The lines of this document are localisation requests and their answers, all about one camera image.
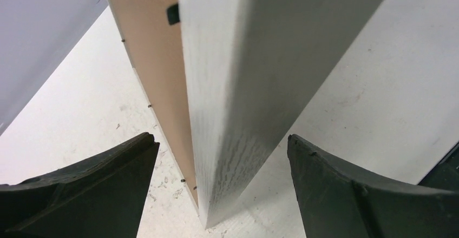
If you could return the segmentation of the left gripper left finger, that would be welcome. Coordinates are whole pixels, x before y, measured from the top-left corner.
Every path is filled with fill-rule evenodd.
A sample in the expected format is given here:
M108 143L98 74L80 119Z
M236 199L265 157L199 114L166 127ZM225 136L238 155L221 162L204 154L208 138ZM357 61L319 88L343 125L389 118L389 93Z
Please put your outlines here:
M159 143L150 133L1 185L1 237L136 237Z

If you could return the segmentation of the white picture frame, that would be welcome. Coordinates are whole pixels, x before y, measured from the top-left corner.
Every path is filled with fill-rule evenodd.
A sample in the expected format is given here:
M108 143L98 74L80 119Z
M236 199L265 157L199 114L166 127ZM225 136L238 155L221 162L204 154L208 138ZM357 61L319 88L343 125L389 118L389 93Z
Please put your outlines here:
M205 228L224 221L383 0L108 0Z

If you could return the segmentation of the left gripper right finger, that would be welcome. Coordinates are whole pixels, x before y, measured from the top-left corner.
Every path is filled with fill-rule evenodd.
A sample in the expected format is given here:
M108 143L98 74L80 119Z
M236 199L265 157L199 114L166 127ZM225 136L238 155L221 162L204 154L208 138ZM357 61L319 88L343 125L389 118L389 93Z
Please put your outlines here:
M293 134L296 198L307 237L458 237L458 191L397 181Z

